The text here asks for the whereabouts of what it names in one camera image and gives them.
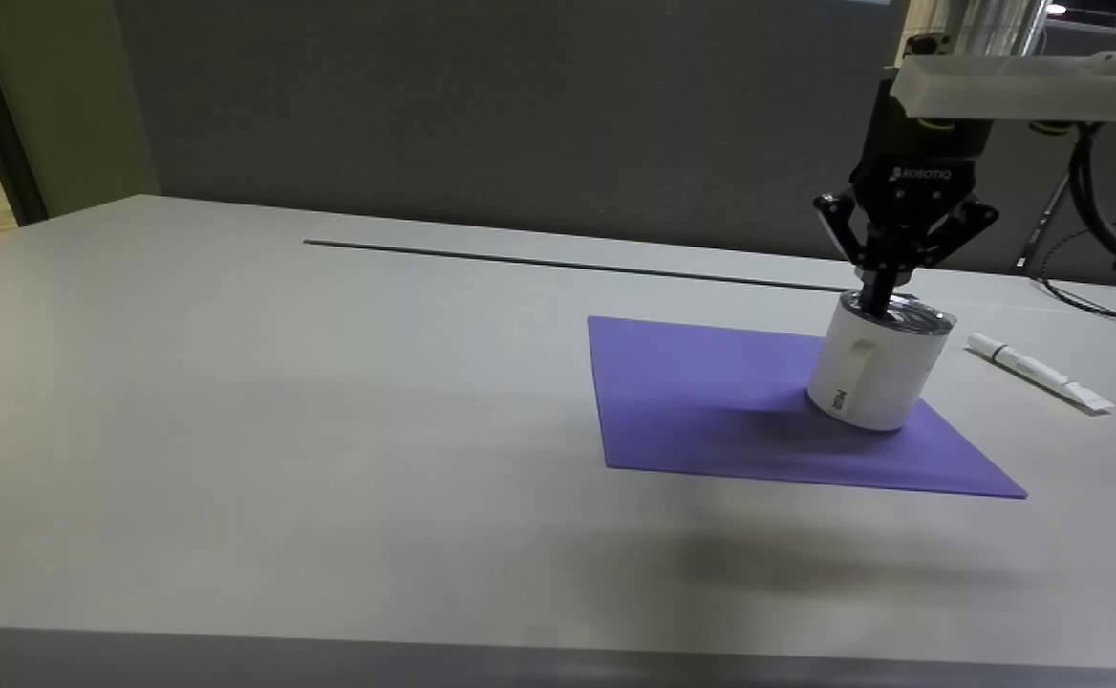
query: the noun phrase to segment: purple mat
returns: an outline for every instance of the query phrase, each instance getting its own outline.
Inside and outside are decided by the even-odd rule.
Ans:
[[[592,318],[590,342],[602,461],[615,471],[1025,499],[928,405],[885,435],[821,415],[802,392],[815,335]]]

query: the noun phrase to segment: white cylinder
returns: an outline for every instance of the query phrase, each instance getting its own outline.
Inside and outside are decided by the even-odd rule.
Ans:
[[[854,294],[832,311],[811,402],[854,429],[895,430],[923,391],[953,318],[899,294],[885,318],[869,318]]]

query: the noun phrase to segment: gray wall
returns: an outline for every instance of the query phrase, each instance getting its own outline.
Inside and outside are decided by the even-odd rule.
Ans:
[[[119,0],[159,186],[829,251],[899,9],[847,0]],[[955,254],[1009,267],[1066,140],[997,126]],[[1116,132],[1105,136],[1116,212]],[[1070,270],[1105,274],[1095,251]]]

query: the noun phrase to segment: table surface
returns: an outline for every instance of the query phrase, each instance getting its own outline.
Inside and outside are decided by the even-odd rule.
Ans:
[[[1116,321],[919,270],[1028,499],[602,471],[586,321],[824,331],[838,261],[126,198],[0,237],[0,625],[1116,669]],[[1116,305],[1116,285],[1089,285]]]

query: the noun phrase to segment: pen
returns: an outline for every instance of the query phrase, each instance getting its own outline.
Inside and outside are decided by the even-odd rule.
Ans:
[[[1108,397],[1099,397],[1095,391],[1066,379],[1063,370],[1025,356],[1020,349],[1009,349],[1006,340],[993,340],[987,331],[970,331],[965,342],[977,360],[1006,365],[1009,376],[1043,386],[1046,392],[1084,410],[1089,415],[1111,412],[1116,405]]]

